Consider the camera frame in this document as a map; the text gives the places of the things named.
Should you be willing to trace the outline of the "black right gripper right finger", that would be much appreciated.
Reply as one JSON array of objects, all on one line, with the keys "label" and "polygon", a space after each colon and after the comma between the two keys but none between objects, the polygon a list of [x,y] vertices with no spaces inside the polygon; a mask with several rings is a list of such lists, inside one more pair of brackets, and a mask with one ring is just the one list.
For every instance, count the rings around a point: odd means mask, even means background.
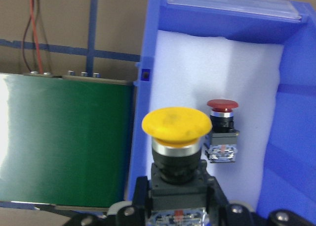
[{"label": "black right gripper right finger", "polygon": [[207,179],[210,196],[207,212],[213,226],[253,226],[251,212],[239,203],[230,203],[215,177]]}]

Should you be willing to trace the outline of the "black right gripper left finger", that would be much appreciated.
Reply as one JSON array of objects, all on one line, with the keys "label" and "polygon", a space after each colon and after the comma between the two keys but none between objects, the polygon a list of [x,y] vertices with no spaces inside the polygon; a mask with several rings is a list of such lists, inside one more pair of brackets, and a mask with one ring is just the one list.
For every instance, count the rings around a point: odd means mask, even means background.
[{"label": "black right gripper left finger", "polygon": [[149,207],[149,181],[138,177],[132,202],[119,209],[116,214],[117,226],[145,226]]}]

